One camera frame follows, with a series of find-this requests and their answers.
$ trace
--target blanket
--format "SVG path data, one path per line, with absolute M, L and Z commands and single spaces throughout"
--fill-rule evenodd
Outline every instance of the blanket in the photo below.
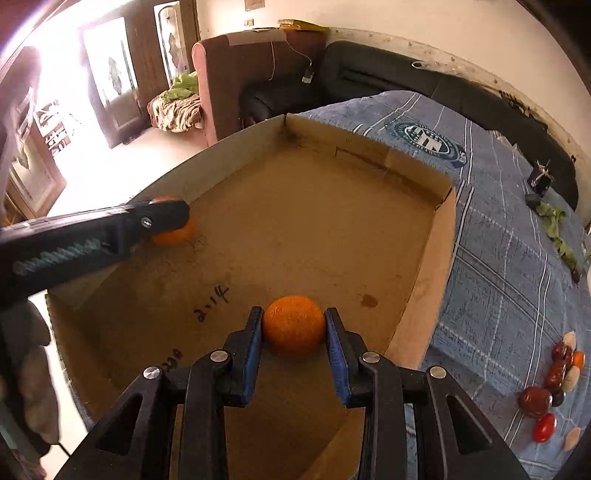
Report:
M 532 167 L 461 114 L 409 91 L 328 105 L 303 116 L 383 142 L 448 175 L 456 189 L 456 238 L 439 323 L 421 367 L 444 366 L 473 398 L 532 478 L 550 479 L 570 452 L 564 437 L 591 419 L 589 369 L 553 409 L 554 436 L 531 440 L 535 421 L 517 395 L 542 385 L 551 349 L 575 330 L 577 349 L 591 350 L 591 297 L 577 286 L 543 220 L 524 201 Z M 544 197 L 565 212 L 560 236 L 583 265 L 584 230 L 553 189 Z M 416 478 L 412 408 L 407 406 L 409 478 Z
M 152 126 L 160 130 L 184 132 L 192 128 L 203 128 L 201 99 L 198 94 L 172 101 L 158 95 L 148 104 L 148 113 Z

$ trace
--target blue gripper pad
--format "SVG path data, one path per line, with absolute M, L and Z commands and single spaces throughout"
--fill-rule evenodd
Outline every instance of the blue gripper pad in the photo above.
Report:
M 339 396 L 343 405 L 349 403 L 351 389 L 349 386 L 348 366 L 343 353 L 343 346 L 340 343 L 339 335 L 335 324 L 328 315 L 326 319 L 326 350 L 329 355 L 330 369 L 333 375 L 336 394 Z
M 241 397 L 243 405 L 247 405 L 255 391 L 256 376 L 259 364 L 261 363 L 262 346 L 262 315 L 257 319 L 252 335 L 251 343 L 248 346 L 246 361 L 244 362 L 244 392 Z

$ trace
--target black clamp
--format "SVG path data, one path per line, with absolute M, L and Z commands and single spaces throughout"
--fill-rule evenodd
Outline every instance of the black clamp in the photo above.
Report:
M 0 228 L 0 308 L 127 258 L 142 239 L 182 228 L 182 200 L 137 202 Z
M 224 407 L 246 406 L 255 389 L 264 311 L 254 307 L 244 330 L 222 350 L 167 374 L 147 368 L 66 462 L 56 480 L 168 478 L 176 409 L 184 404 L 179 480 L 227 480 Z M 528 479 L 518 459 L 442 367 L 400 368 L 368 351 L 327 309 L 326 348 L 335 390 L 347 408 L 365 408 L 359 480 L 404 479 L 404 404 L 414 407 L 421 480 Z

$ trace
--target cardboard tray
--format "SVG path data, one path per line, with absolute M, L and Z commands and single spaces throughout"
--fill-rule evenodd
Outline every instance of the cardboard tray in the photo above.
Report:
M 179 352 L 190 365 L 241 329 L 253 305 L 288 294 L 337 307 L 370 349 L 419 367 L 450 268 L 447 177 L 288 115 L 209 147 L 136 200 L 159 195 L 191 204 L 197 241 L 145 242 L 116 268 L 48 294 L 67 373 L 93 418 L 146 366 Z M 264 348 L 251 404 L 226 409 L 230 477 L 348 478 L 362 424 L 363 411 L 339 403 L 323 348 L 301 358 Z

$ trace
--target wall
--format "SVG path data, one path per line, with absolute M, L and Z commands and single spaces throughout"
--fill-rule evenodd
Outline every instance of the wall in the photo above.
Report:
M 426 43 L 513 85 L 552 116 L 591 158 L 591 96 L 554 38 L 516 0 L 265 3 L 265 8 L 245 12 L 243 0 L 197 0 L 202 38 L 244 30 L 248 18 L 254 19 L 255 28 L 276 27 L 279 18 L 299 18 Z M 591 172 L 591 165 L 585 167 Z M 591 202 L 591 189 L 580 193 Z

